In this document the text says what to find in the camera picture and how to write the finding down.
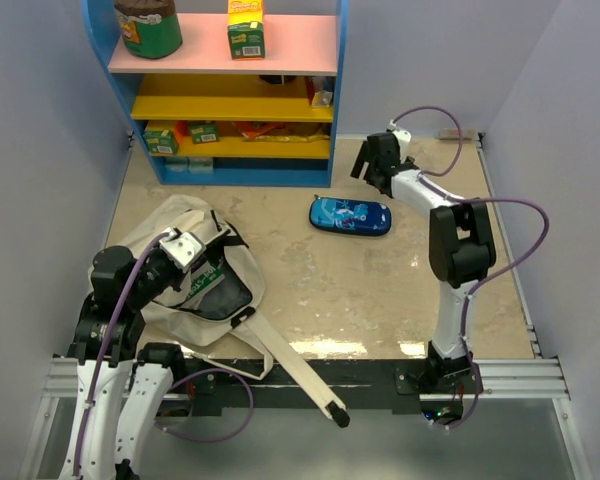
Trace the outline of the green colourful book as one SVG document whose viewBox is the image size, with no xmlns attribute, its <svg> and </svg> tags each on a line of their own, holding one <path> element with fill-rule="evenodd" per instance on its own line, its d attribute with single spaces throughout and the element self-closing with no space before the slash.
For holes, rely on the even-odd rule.
<svg viewBox="0 0 600 480">
<path fill-rule="evenodd" d="M 225 280 L 225 260 L 206 260 L 191 271 L 190 291 L 181 304 L 185 309 L 197 309 L 204 297 Z"/>
</svg>

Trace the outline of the cream canvas backpack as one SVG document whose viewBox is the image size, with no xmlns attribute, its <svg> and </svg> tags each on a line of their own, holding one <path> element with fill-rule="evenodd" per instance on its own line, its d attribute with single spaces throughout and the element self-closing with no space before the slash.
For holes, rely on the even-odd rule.
<svg viewBox="0 0 600 480">
<path fill-rule="evenodd" d="M 205 245 L 205 252 L 186 273 L 180 289 L 168 288 L 142 310 L 145 322 L 170 338 L 191 347 L 197 358 L 208 361 L 202 348 L 232 335 L 259 352 L 264 379 L 279 363 L 322 413 L 339 427 L 350 422 L 345 403 L 316 371 L 259 312 L 265 293 L 261 270 L 237 229 L 204 200 L 173 195 L 159 205 L 121 241 L 140 253 L 158 234 L 172 227 L 190 232 Z M 225 260 L 225 280 L 208 293 L 197 309 L 181 304 L 190 291 L 191 271 L 206 260 Z"/>
</svg>

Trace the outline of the blue dinosaur pencil case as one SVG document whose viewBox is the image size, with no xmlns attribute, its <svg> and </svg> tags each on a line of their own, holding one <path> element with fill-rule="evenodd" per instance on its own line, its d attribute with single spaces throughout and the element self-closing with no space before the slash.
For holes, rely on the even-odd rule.
<svg viewBox="0 0 600 480">
<path fill-rule="evenodd" d="M 383 203 L 318 196 L 309 209 L 310 224 L 326 232 L 378 237 L 392 226 L 392 214 Z"/>
</svg>

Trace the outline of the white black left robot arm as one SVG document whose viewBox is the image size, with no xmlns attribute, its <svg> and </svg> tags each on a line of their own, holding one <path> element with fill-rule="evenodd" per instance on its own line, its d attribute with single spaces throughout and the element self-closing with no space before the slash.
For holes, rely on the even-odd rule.
<svg viewBox="0 0 600 480">
<path fill-rule="evenodd" d="M 162 399 L 187 380 L 179 346 L 137 346 L 142 310 L 183 277 L 156 244 L 140 255 L 113 246 L 94 257 L 92 291 L 67 352 L 78 363 L 77 399 L 61 478 L 139 478 Z"/>
</svg>

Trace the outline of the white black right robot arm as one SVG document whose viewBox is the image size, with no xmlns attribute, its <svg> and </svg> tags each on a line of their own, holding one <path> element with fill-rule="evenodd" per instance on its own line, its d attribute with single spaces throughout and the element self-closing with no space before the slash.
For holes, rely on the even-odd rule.
<svg viewBox="0 0 600 480">
<path fill-rule="evenodd" d="M 496 249 L 486 205 L 471 203 L 429 181 L 406 154 L 410 140 L 410 133 L 399 128 L 368 136 L 351 176 L 429 221 L 429 265 L 440 285 L 439 308 L 416 382 L 422 389 L 446 393 L 471 372 L 467 327 L 471 300 L 496 262 Z"/>
</svg>

